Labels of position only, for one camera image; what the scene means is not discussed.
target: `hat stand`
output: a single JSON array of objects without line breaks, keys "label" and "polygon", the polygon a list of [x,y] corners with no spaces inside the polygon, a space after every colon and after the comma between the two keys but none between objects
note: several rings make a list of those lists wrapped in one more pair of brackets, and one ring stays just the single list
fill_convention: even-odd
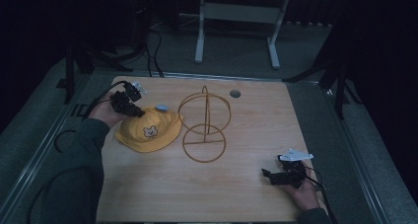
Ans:
[{"label": "hat stand", "polygon": [[[225,137],[225,134],[222,132],[222,130],[224,130],[228,126],[228,124],[230,123],[230,121],[231,121],[231,106],[230,106],[230,103],[226,99],[224,99],[222,97],[219,97],[217,95],[214,95],[214,94],[209,93],[207,87],[206,86],[203,86],[201,93],[192,94],[192,95],[186,97],[180,103],[180,105],[178,107],[178,113],[180,113],[181,108],[185,104],[187,104],[190,101],[199,99],[199,98],[205,98],[205,121],[204,121],[204,123],[198,123],[198,124],[195,124],[193,126],[188,126],[187,124],[184,123],[184,121],[180,117],[181,124],[184,125],[184,127],[187,128],[187,131],[184,133],[184,136],[183,136],[183,139],[182,139],[182,147],[183,147],[184,153],[191,160],[196,161],[196,162],[200,162],[200,163],[210,163],[210,162],[213,162],[213,161],[218,160],[224,154],[224,152],[225,152],[225,150],[227,148],[227,139]],[[217,126],[211,124],[211,114],[210,114],[210,99],[211,98],[218,98],[228,108],[228,112],[229,112],[228,121],[227,121],[227,123],[222,128],[218,128]],[[203,126],[203,132],[196,130],[197,127],[202,127],[202,126]],[[203,135],[203,140],[202,141],[197,141],[197,142],[185,142],[185,138],[186,138],[187,134],[190,131],[191,132],[194,132],[196,134]],[[208,137],[207,137],[208,135],[212,135],[212,134],[216,134],[216,133],[220,133],[222,135],[222,139],[220,139],[220,140],[209,140],[208,139]],[[218,143],[218,142],[223,142],[224,143],[224,146],[223,146],[223,149],[222,149],[221,153],[218,156],[216,156],[215,158],[213,158],[213,159],[208,159],[208,160],[197,159],[197,158],[193,157],[187,151],[187,149],[186,149],[186,145],[205,144],[205,143]]]}]

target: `dark sleeve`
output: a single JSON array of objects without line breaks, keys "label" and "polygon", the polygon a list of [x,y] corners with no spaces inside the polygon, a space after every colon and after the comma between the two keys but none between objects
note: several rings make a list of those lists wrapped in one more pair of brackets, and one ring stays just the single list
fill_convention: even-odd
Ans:
[{"label": "dark sleeve", "polygon": [[305,211],[298,217],[299,224],[331,224],[325,210],[322,208],[314,208]]},{"label": "dark sleeve", "polygon": [[55,164],[55,177],[46,185],[40,223],[96,223],[104,183],[102,148],[109,127],[88,118],[74,142]]}]

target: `yellow cap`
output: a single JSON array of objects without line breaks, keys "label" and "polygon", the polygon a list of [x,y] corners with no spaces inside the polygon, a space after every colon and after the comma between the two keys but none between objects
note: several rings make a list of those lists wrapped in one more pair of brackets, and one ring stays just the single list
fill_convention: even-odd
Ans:
[{"label": "yellow cap", "polygon": [[122,122],[114,136],[121,143],[137,152],[154,152],[171,144],[179,135],[179,114],[155,107],[143,108],[144,115],[130,117]]}]

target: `white metal frame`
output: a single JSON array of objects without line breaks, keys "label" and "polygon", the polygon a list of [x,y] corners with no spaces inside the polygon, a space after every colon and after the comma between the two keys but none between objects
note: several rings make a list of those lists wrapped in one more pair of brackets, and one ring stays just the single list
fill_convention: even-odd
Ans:
[{"label": "white metal frame", "polygon": [[264,24],[274,24],[273,35],[267,38],[267,46],[270,52],[271,65],[273,68],[280,67],[279,57],[277,56],[276,40],[279,35],[280,27],[286,13],[289,0],[284,0],[281,8],[229,5],[219,3],[206,3],[200,0],[199,14],[199,35],[197,37],[196,54],[194,61],[201,63],[203,61],[203,46],[205,42],[204,24],[205,19],[219,19],[242,22],[256,22]]}]

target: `light wood surface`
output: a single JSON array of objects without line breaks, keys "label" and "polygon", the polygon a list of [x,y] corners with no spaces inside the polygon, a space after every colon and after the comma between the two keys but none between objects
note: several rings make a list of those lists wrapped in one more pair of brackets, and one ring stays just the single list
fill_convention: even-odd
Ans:
[{"label": "light wood surface", "polygon": [[[209,93],[231,105],[231,122],[223,130],[227,148],[212,163],[186,156],[181,140],[152,153],[138,153],[120,144],[113,134],[103,149],[104,188],[98,221],[141,222],[269,222],[293,221],[299,214],[290,197],[270,184],[261,168],[281,172],[277,155],[289,148],[308,152],[286,86],[279,82],[175,78],[116,77],[113,82],[139,82],[147,91],[139,107],[166,105],[177,112],[187,96]],[[122,87],[114,89],[123,91]],[[232,98],[230,92],[241,96]],[[225,125],[228,110],[211,99],[211,123]],[[190,126],[203,122],[204,99],[184,106]],[[198,145],[196,156],[213,156],[219,146]]]}]

